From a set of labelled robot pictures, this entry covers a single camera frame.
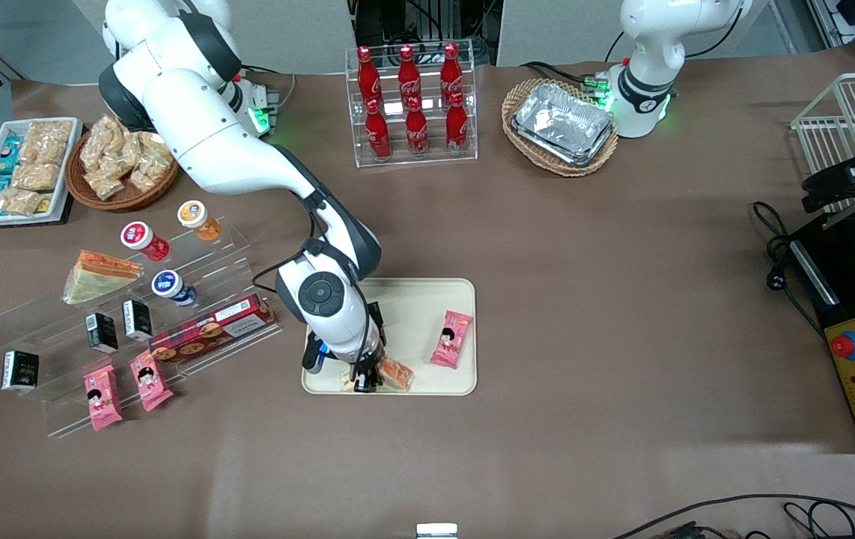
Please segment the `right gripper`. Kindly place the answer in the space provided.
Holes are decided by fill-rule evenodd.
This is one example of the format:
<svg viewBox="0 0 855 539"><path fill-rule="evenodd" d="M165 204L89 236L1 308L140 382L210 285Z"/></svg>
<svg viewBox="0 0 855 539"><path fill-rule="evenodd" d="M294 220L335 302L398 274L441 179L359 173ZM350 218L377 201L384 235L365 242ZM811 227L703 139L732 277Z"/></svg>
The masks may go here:
<svg viewBox="0 0 855 539"><path fill-rule="evenodd" d="M384 351L384 338L380 333L367 335L365 344L360 349L338 351L335 346L325 341L323 341L323 348L328 359L337 359L342 364L353 366L353 392L366 395L369 390L377 390L384 386L382 363L386 357L386 351Z"/></svg>

